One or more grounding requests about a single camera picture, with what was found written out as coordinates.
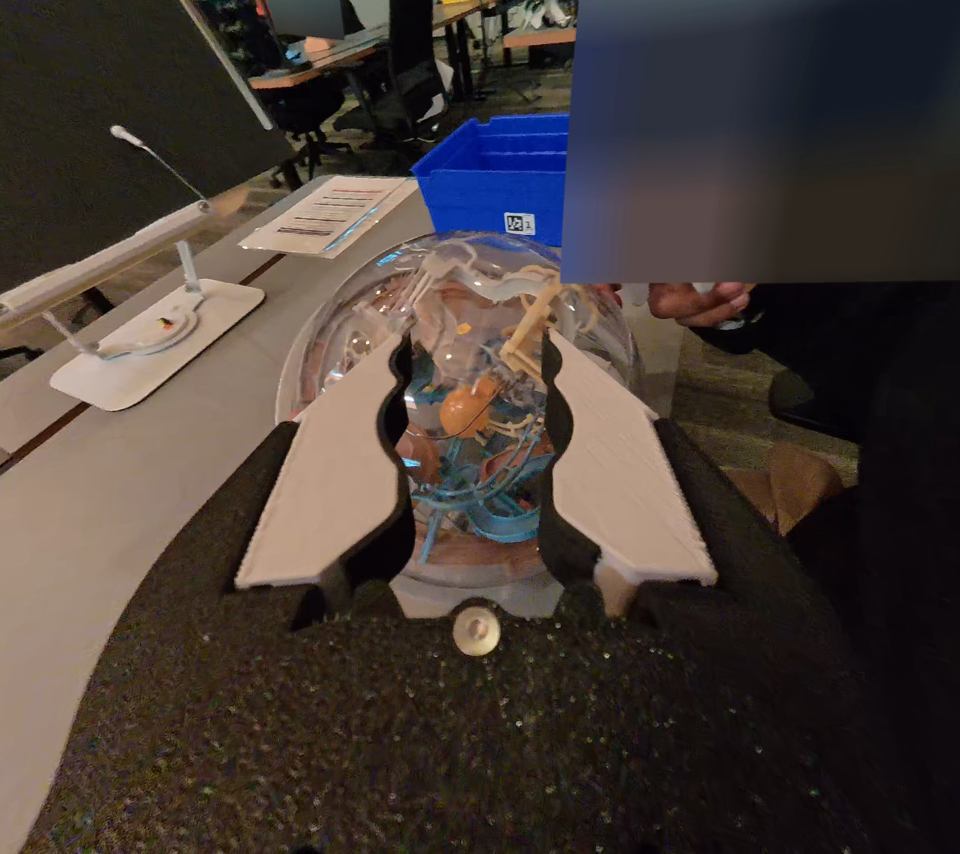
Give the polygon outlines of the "wooden office desk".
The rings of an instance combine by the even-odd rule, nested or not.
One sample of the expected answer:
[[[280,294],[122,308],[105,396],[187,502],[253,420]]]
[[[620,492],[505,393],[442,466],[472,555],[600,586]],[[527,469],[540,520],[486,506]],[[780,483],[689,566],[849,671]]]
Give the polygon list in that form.
[[[314,80],[324,74],[353,69],[383,48],[388,41],[384,32],[355,32],[335,41],[322,52],[311,54],[306,61],[293,68],[275,69],[248,79],[247,83],[254,91],[281,90],[292,88]]]

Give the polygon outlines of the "person's right forearm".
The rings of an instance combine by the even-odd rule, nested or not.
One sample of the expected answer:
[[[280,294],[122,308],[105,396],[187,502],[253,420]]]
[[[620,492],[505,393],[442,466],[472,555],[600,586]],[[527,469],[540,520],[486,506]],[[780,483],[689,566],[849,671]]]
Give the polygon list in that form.
[[[813,384],[881,372],[942,315],[956,320],[958,295],[958,281],[762,283],[735,319],[692,330],[726,353],[763,353]]]

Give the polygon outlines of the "laminated printed sheet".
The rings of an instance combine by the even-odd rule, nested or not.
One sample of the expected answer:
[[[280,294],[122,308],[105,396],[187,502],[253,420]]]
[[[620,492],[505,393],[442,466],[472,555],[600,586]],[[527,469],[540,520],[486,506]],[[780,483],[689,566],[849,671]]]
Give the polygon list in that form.
[[[238,245],[330,260],[418,189],[413,177],[332,176]]]

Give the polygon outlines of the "white model on stand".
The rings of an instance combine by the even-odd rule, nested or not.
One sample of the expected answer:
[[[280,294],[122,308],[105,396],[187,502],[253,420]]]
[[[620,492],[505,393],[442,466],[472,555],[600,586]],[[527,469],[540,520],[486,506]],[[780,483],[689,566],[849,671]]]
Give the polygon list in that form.
[[[171,380],[263,303],[257,287],[200,277],[188,239],[221,214],[210,200],[152,147],[120,125],[110,134],[146,152],[194,196],[190,205],[154,221],[89,257],[42,274],[1,297],[2,331],[42,317],[76,357],[50,378],[50,386],[101,411],[125,411]],[[183,283],[98,342],[84,342],[53,309],[96,283],[175,246]]]

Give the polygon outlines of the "black office chair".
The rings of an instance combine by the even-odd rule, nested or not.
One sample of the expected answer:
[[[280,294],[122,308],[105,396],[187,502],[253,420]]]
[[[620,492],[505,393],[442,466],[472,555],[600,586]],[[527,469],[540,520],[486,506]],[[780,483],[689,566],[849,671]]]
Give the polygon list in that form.
[[[333,121],[378,144],[433,141],[446,112],[448,84],[434,51],[434,0],[389,0],[389,32],[346,78],[357,104]]]
[[[265,89],[261,100],[276,125],[295,142],[295,153],[270,173],[270,186],[289,190],[303,183],[298,173],[305,166],[307,179],[312,179],[325,155],[354,154],[346,142],[331,142],[323,123],[334,117],[345,105],[346,96],[338,80],[317,77],[300,84]]]

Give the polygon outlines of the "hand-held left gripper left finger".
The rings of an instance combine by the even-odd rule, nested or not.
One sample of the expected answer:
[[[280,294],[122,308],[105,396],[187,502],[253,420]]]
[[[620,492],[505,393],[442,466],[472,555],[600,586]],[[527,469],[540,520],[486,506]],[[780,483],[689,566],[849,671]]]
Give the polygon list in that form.
[[[411,342],[391,333],[294,420],[294,437],[233,579],[234,588],[322,584],[390,527],[415,526],[407,469]]]

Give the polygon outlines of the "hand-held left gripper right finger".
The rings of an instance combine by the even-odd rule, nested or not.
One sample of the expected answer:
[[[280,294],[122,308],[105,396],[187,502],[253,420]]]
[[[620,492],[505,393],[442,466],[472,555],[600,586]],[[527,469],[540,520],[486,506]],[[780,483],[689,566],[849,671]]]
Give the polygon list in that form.
[[[557,330],[544,336],[542,376],[554,448],[552,507],[599,551],[602,586],[717,583],[718,574],[657,432],[659,417]]]

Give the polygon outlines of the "person's right hand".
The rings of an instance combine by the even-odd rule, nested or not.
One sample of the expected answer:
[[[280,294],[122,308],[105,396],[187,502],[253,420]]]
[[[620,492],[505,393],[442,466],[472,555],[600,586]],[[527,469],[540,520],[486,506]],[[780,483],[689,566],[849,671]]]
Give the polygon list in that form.
[[[646,290],[645,302],[654,318],[702,328],[717,328],[740,320],[756,287],[755,283],[720,282],[703,294],[689,282],[642,286]]]

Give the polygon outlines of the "clear plastic maze ball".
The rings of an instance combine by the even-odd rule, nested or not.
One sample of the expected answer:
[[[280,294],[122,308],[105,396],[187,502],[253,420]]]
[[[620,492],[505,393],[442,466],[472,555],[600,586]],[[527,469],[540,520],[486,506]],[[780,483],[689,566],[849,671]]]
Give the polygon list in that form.
[[[617,295],[562,283],[530,239],[429,234],[354,272],[304,325],[282,369],[275,419],[332,390],[392,329],[412,372],[397,445],[409,476],[414,552],[403,583],[465,591],[550,581],[537,542],[545,429],[542,344],[557,329],[635,389],[642,362]]]

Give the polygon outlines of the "blue plastic bin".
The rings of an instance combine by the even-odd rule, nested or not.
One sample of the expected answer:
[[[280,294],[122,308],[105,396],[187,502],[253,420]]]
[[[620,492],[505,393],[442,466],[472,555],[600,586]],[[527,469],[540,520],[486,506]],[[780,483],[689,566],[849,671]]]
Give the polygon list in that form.
[[[568,113],[464,122],[412,166],[439,232],[518,236],[562,244]]]

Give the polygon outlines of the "black divider panel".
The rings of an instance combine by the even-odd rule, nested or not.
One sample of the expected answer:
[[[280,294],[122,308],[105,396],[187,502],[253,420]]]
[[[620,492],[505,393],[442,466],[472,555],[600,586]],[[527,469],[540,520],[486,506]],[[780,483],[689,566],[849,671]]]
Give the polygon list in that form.
[[[289,151],[190,0],[1,0],[3,293]]]

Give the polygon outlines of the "person's tan trousers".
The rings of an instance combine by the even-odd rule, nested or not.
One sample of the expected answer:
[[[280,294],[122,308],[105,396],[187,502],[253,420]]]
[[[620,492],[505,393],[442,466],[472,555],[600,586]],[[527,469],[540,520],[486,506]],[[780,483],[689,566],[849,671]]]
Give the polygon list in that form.
[[[780,537],[846,489],[828,460],[785,441],[769,448],[762,468],[726,467],[723,472]]]

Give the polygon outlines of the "person's black jacket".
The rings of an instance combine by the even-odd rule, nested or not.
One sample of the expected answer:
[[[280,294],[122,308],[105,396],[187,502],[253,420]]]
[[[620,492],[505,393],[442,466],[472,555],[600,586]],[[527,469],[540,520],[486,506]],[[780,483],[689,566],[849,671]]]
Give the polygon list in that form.
[[[846,634],[894,849],[958,852],[958,349],[767,354],[859,442],[855,487],[789,536]]]

